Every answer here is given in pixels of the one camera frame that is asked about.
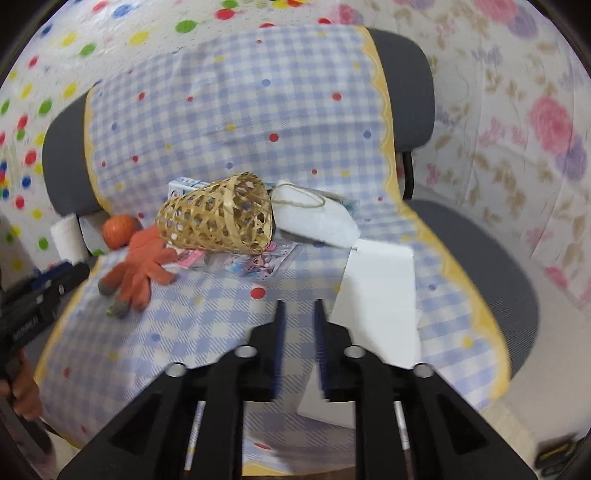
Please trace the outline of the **person's left hand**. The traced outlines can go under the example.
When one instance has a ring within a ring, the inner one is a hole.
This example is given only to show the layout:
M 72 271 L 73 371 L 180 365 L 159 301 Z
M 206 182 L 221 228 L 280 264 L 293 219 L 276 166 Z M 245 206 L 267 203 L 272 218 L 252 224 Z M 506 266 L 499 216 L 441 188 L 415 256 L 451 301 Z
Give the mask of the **person's left hand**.
M 34 380 L 30 362 L 24 349 L 19 351 L 18 358 L 21 364 L 18 375 L 11 384 L 1 380 L 1 396 L 9 397 L 12 395 L 14 397 L 14 412 L 28 421 L 34 421 L 41 416 L 43 409 L 39 387 Z

